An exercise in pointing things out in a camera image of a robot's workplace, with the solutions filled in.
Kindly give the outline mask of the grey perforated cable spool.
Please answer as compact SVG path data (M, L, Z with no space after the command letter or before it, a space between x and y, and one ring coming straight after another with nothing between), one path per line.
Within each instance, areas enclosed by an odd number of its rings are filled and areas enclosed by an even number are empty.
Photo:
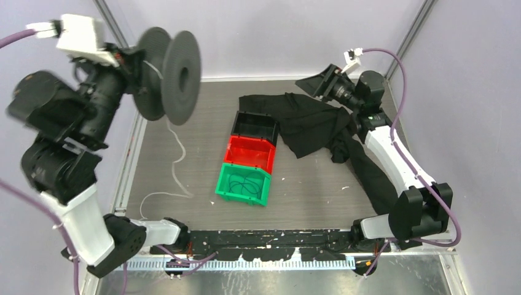
M196 37L190 31L175 36L161 27L147 29L137 49L140 62L138 93L133 96L139 113L149 121L162 117L183 125L197 105L202 76L202 59Z

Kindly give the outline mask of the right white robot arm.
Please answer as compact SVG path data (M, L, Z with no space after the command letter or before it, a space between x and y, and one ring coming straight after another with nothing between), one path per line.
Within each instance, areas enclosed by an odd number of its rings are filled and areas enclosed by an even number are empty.
M417 246L421 238L445 232L450 219L445 209L453 197L447 183L437 183L419 167L392 129L381 107L384 83L384 77L375 71L364 71L352 82L335 65L295 83L307 95L325 102L335 100L352 111L350 133L378 158L397 191L398 198L388 214L353 223L351 245L362 253L375 245L375 239L411 241Z

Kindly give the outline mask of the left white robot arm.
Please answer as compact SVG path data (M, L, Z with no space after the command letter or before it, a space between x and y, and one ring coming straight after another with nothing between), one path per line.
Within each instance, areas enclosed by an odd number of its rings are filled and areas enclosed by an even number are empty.
M70 245L61 253L80 259L103 278L147 246L182 254L189 244L185 224L173 219L137 221L102 213L97 201L97 154L125 94L132 94L147 120L163 116L187 122L200 88L200 57L167 49L114 52L118 67L81 64L87 78L71 88L54 73L36 71L15 87L11 117L37 131L21 168L42 207L58 219Z

